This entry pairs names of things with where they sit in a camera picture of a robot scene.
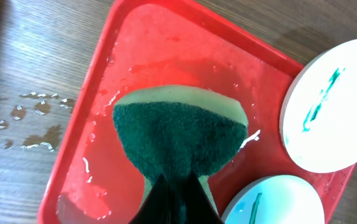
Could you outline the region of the white plate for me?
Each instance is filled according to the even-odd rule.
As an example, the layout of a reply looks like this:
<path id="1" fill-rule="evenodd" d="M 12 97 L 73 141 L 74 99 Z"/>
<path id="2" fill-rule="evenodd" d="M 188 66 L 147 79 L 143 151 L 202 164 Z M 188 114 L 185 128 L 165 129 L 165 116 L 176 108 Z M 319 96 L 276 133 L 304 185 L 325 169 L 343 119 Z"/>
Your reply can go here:
<path id="1" fill-rule="evenodd" d="M 255 180 L 238 192 L 221 219 L 225 224 L 325 224 L 317 191 L 294 175 Z"/>
<path id="2" fill-rule="evenodd" d="M 314 173 L 357 163 L 357 39 L 325 51 L 295 77 L 280 112 L 295 164 Z"/>

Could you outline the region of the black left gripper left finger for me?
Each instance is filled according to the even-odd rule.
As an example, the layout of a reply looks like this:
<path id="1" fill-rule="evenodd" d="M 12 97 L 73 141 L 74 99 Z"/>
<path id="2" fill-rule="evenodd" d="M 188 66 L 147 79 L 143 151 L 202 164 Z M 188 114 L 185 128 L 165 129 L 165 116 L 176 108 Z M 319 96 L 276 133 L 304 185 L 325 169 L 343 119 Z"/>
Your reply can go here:
<path id="1" fill-rule="evenodd" d="M 175 206 L 175 193 L 164 176 L 160 175 L 129 224 L 174 224 Z"/>

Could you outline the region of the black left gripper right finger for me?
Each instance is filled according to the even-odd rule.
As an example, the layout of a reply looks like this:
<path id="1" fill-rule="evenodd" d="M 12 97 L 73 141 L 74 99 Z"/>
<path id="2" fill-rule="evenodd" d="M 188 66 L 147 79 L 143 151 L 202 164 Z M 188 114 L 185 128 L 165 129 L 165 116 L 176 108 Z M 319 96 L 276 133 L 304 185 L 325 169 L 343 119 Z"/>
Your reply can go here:
<path id="1" fill-rule="evenodd" d="M 184 185 L 188 224 L 224 224 L 214 211 L 198 177 L 192 172 Z"/>

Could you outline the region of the green yellow scrub sponge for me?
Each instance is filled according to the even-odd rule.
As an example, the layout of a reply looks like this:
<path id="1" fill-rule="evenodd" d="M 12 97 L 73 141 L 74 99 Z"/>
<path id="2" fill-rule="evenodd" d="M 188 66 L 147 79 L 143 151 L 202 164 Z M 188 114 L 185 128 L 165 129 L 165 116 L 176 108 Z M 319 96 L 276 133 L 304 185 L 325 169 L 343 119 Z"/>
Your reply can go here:
<path id="1" fill-rule="evenodd" d="M 113 108 L 113 123 L 126 157 L 154 185 L 160 176 L 172 193 L 172 219 L 184 223 L 179 189 L 190 174 L 221 170 L 242 148 L 248 119 L 241 103 L 193 86 L 167 85 L 133 91 Z"/>

